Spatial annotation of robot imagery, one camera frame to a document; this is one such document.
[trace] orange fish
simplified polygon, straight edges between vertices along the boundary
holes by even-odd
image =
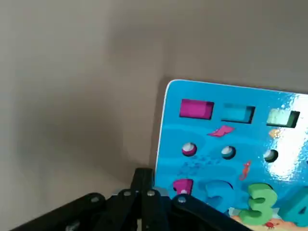
[[[269,132],[269,135],[273,138],[273,139],[277,139],[280,137],[282,131],[278,128],[274,128]]]

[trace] sea creature illustration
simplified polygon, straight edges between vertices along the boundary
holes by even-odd
[[[240,175],[240,180],[244,180],[244,179],[247,178],[247,174],[249,172],[250,165],[251,165],[251,161],[248,161],[247,163],[243,164],[244,169],[243,169],[242,175]]]
[[[215,136],[215,137],[222,137],[232,131],[234,131],[235,128],[233,127],[229,127],[227,125],[223,125],[221,126],[220,128],[218,128],[217,130],[215,130],[214,132],[212,133],[209,133],[208,135],[209,136]]]

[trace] number 3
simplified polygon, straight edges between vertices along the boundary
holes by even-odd
[[[248,193],[252,197],[248,204],[251,209],[242,210],[239,217],[243,223],[248,225],[263,225],[273,216],[271,208],[277,201],[277,194],[267,184],[251,184],[248,186]]]

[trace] blue number 4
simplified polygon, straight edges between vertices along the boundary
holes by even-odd
[[[308,226],[308,187],[302,188],[278,212],[285,221],[290,221],[299,227]]]

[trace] pink rectangle block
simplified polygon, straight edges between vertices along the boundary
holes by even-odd
[[[200,100],[182,100],[180,117],[211,119],[214,103]]]

